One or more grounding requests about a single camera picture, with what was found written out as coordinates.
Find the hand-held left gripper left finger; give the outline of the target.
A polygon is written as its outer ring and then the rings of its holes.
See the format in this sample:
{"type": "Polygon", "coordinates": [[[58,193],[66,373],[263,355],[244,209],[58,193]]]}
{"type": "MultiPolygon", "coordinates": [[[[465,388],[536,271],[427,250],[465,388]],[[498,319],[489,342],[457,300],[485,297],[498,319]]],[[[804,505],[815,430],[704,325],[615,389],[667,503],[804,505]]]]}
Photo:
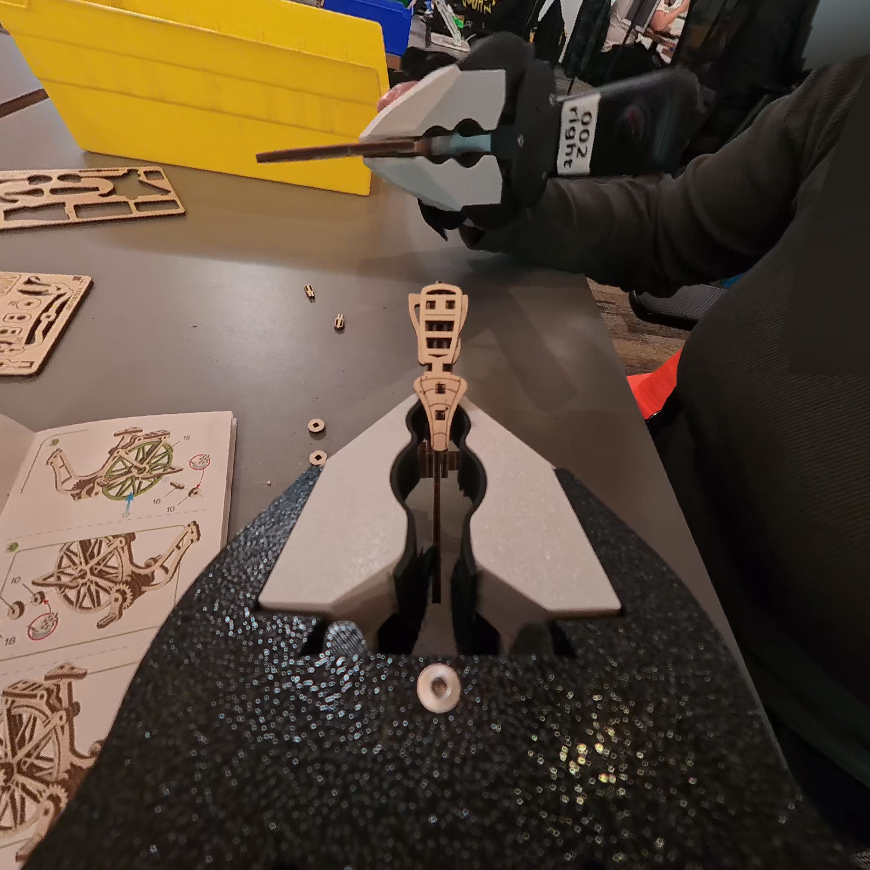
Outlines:
{"type": "Polygon", "coordinates": [[[427,432],[416,396],[329,458],[259,595],[272,611],[349,621],[380,652],[415,646],[436,571],[406,504],[427,432]]]}

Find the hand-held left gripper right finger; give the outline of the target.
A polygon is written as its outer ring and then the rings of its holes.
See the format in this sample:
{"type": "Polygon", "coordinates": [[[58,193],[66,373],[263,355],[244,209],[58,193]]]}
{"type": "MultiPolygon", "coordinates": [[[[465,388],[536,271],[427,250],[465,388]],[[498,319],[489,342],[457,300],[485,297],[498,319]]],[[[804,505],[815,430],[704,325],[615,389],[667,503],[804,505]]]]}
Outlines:
{"type": "Polygon", "coordinates": [[[451,578],[460,652],[504,652],[525,625],[618,614],[621,605],[553,466],[462,400],[451,427],[471,500],[451,578]]]}

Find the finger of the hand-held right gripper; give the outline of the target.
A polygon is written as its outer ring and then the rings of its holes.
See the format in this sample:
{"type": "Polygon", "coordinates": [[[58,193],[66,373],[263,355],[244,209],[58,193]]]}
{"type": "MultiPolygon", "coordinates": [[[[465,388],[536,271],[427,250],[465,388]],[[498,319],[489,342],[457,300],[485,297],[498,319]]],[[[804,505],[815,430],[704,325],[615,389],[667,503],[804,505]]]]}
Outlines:
{"type": "Polygon", "coordinates": [[[432,127],[452,131],[463,121],[493,131],[505,102],[506,70],[443,67],[389,103],[363,130],[359,140],[422,136],[432,127]]]}
{"type": "Polygon", "coordinates": [[[364,158],[373,174],[423,203],[443,211],[499,204],[502,174],[493,155],[478,155],[470,167],[450,158],[441,164],[428,158],[364,158]]]}

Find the wooden spoked wheel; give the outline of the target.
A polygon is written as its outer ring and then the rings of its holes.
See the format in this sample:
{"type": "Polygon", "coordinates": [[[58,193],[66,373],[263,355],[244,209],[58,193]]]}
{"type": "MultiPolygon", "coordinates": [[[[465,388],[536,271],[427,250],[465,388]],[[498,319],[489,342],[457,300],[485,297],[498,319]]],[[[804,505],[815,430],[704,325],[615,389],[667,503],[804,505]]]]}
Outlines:
{"type": "Polygon", "coordinates": [[[256,154],[258,164],[292,163],[339,158],[414,158],[433,155],[450,136],[400,136],[358,140],[338,145],[320,145],[256,154]]]}

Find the wooden model frame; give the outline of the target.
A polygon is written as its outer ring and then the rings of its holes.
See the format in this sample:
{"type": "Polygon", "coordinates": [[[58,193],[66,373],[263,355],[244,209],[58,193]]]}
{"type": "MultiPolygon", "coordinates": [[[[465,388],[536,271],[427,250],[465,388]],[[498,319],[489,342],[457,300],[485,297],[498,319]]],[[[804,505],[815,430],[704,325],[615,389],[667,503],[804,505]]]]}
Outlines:
{"type": "Polygon", "coordinates": [[[411,322],[418,340],[418,361],[425,372],[414,389],[425,409],[432,458],[434,547],[431,599],[441,601],[440,521],[441,478],[447,469],[453,415],[466,391],[465,380],[453,371],[461,351],[461,331],[467,317],[469,300],[461,288],[438,282],[408,298],[411,322]]]}

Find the wooden parts sheet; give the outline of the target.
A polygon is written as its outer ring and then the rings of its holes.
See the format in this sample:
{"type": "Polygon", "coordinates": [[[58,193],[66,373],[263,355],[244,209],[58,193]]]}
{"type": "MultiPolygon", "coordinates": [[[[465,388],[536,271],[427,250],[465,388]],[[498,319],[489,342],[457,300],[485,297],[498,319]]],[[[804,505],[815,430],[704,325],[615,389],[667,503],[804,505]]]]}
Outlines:
{"type": "Polygon", "coordinates": [[[182,215],[157,166],[1,172],[1,229],[182,215]]]}
{"type": "Polygon", "coordinates": [[[89,276],[1,273],[1,375],[42,368],[92,285],[89,276]]]}

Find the blue plastic bin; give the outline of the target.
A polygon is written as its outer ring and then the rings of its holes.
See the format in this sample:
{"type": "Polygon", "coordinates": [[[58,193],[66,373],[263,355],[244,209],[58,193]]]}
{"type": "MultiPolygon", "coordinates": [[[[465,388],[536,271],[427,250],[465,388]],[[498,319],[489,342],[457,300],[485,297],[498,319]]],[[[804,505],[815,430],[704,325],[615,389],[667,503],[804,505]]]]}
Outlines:
{"type": "Polygon", "coordinates": [[[379,23],[387,37],[411,24],[412,11],[398,1],[324,1],[323,8],[379,23]]]}

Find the assembly instruction booklet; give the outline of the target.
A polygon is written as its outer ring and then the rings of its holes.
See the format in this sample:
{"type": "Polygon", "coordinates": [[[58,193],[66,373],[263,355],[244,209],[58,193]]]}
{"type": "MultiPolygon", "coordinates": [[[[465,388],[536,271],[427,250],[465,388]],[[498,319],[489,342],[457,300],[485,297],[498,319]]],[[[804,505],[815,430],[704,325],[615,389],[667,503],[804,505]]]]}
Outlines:
{"type": "Polygon", "coordinates": [[[229,411],[33,432],[2,418],[1,865],[71,802],[136,668],[222,548],[229,411]]]}

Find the orange fabric item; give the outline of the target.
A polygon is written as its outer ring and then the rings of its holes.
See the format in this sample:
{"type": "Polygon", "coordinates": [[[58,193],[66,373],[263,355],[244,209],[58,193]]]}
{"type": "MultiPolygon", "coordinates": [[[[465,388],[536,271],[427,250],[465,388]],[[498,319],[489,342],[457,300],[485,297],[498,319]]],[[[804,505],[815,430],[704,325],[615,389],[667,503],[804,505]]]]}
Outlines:
{"type": "Polygon", "coordinates": [[[642,417],[649,421],[665,407],[677,382],[677,371],[682,351],[672,354],[658,368],[648,373],[626,377],[633,398],[642,417]]]}

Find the yellow plastic bin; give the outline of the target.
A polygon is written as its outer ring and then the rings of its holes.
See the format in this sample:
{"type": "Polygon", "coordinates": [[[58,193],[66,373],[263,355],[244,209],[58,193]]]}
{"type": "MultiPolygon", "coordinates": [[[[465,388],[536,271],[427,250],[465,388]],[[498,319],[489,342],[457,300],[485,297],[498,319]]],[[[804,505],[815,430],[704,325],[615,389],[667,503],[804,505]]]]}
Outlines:
{"type": "Polygon", "coordinates": [[[357,139],[388,87],[379,24],[282,1],[2,2],[78,145],[366,196],[357,158],[258,164],[357,139]]]}

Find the person's torso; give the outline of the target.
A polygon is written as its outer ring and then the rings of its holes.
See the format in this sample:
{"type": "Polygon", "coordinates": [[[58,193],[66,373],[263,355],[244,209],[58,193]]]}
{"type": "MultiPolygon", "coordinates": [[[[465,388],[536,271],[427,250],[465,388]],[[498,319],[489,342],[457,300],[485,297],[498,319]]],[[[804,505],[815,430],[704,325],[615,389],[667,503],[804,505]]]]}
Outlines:
{"type": "Polygon", "coordinates": [[[802,785],[868,814],[868,377],[787,341],[792,226],[694,328],[654,440],[802,785]]]}

